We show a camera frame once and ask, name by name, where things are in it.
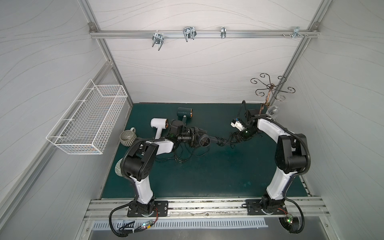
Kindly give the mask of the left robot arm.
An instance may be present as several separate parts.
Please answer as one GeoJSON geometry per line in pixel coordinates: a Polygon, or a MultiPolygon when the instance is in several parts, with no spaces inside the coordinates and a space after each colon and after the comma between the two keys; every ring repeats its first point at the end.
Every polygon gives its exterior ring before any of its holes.
{"type": "Polygon", "coordinates": [[[175,153],[181,143],[191,148],[200,146],[200,138],[206,131],[197,127],[187,128],[184,122],[153,118],[151,127],[157,129],[154,139],[137,138],[125,156],[118,161],[115,172],[129,180],[134,187],[133,212],[149,217],[155,210],[155,197],[149,175],[158,155],[175,153]]]}

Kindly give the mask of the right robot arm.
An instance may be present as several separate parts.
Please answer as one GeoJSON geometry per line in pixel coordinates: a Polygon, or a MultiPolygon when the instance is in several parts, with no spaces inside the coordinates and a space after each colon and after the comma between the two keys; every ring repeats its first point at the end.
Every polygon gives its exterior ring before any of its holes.
{"type": "Polygon", "coordinates": [[[245,110],[246,120],[241,119],[240,113],[232,120],[231,126],[237,130],[230,135],[230,145],[248,141],[260,133],[265,133],[277,144],[274,157],[277,168],[266,194],[257,204],[263,213],[271,215],[285,204],[287,191],[295,177],[310,169],[311,155],[307,138],[289,131],[269,115],[248,110],[245,101],[241,103],[241,110],[245,110]]]}

